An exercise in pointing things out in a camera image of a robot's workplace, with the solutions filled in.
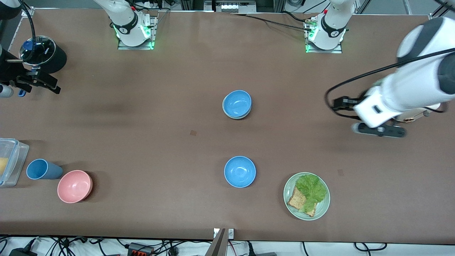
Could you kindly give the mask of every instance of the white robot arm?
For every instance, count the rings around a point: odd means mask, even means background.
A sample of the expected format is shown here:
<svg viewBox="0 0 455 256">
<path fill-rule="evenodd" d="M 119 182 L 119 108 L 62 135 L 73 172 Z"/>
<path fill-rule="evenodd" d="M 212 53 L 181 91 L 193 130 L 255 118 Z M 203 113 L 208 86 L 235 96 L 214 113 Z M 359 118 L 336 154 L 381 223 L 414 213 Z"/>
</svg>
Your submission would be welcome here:
<svg viewBox="0 0 455 256">
<path fill-rule="evenodd" d="M 117 36 L 126 46 L 138 46 L 152 36 L 150 15 L 133 11 L 125 0 L 94 0 L 109 15 Z M 21 10 L 19 0 L 0 0 L 0 20 L 10 20 Z"/>
<path fill-rule="evenodd" d="M 455 48 L 455 20 L 439 17 L 414 28 L 401 42 L 397 59 Z M 374 84 L 354 111 L 370 128 L 391 118 L 414 121 L 428 109 L 455 98 L 455 52 L 418 60 L 398 67 Z"/>
<path fill-rule="evenodd" d="M 109 15 L 117 36 L 127 46 L 141 45 L 152 36 L 150 15 L 133 11 L 124 0 L 94 0 Z"/>
<path fill-rule="evenodd" d="M 354 14 L 354 2 L 355 0 L 330 0 L 327 13 L 315 17 L 318 24 L 308 40 L 320 49 L 334 49 L 341 42 L 346 25 Z"/>
</svg>

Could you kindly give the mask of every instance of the clear plastic food container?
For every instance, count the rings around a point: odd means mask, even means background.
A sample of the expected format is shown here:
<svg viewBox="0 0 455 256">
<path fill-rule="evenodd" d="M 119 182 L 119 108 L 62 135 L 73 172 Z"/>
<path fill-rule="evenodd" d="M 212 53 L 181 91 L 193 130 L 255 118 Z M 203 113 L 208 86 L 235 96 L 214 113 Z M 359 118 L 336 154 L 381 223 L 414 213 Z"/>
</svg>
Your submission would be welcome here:
<svg viewBox="0 0 455 256">
<path fill-rule="evenodd" d="M 0 188 L 17 184 L 29 146 L 13 138 L 0 138 Z"/>
</svg>

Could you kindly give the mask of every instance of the plate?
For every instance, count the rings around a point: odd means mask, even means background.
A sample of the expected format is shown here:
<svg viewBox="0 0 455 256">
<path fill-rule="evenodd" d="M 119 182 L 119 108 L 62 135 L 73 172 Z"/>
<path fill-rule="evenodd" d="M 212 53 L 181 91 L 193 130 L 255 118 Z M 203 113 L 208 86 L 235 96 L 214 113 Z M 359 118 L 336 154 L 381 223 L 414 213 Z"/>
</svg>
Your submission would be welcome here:
<svg viewBox="0 0 455 256">
<path fill-rule="evenodd" d="M 314 217 L 310 217 L 308 214 L 303 213 L 303 212 L 298 212 L 298 210 L 290 205 L 288 205 L 289 199 L 292 196 L 292 192 L 294 191 L 295 187 L 295 182 L 300 178 L 300 176 L 308 175 L 308 174 L 313 174 L 313 173 L 298 173 L 294 174 L 291 178 L 288 179 L 286 184 L 284 185 L 284 191 L 283 191 L 283 198 L 284 198 L 284 204 L 286 205 L 286 208 L 291 212 L 292 215 L 295 217 L 301 219 L 301 220 L 317 220 L 320 217 L 322 217 L 327 210 L 329 209 L 329 204 L 330 204 L 330 192 L 329 188 L 327 187 L 326 183 L 321 179 L 321 177 L 317 176 L 319 180 L 321 180 L 322 185 L 324 185 L 325 189 L 327 190 L 327 194 L 324 197 L 324 200 L 319 202 L 316 205 L 316 212 L 314 214 Z"/>
</svg>

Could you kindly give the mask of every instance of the pink bowl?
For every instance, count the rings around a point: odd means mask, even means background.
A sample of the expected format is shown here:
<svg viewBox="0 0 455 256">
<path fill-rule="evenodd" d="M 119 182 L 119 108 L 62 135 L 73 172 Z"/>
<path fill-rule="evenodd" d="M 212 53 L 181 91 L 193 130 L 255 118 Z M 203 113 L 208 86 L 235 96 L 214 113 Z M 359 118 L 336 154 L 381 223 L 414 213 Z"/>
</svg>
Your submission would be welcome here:
<svg viewBox="0 0 455 256">
<path fill-rule="evenodd" d="M 60 200 L 73 204 L 86 198 L 90 194 L 92 186 L 91 178 L 86 172 L 74 170 L 60 179 L 57 194 Z"/>
</svg>

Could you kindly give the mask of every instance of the bread slice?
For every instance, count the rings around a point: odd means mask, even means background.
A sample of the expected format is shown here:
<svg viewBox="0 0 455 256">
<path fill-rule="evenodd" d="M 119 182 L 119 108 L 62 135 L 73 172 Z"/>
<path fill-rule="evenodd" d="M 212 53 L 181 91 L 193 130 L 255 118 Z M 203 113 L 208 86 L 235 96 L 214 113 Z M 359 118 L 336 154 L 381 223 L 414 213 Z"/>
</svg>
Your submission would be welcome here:
<svg viewBox="0 0 455 256">
<path fill-rule="evenodd" d="M 306 200 L 307 200 L 307 198 L 302 194 L 302 192 L 300 192 L 297 189 L 297 187 L 294 187 L 294 191 L 292 192 L 291 198 L 289 198 L 288 205 L 299 210 L 303 207 Z M 305 213 L 308 214 L 310 217 L 314 217 L 314 213 L 316 212 L 317 204 L 318 203 L 314 204 L 314 209 L 311 212 L 305 212 Z"/>
<path fill-rule="evenodd" d="M 318 204 L 318 203 L 315 203 L 315 204 L 314 204 L 314 209 L 313 209 L 313 211 L 311 211 L 311 212 L 306 212 L 306 214 L 308 214 L 310 217 L 314 217 L 314 214 L 316 213 L 316 205 L 317 205 L 317 204 Z"/>
</svg>

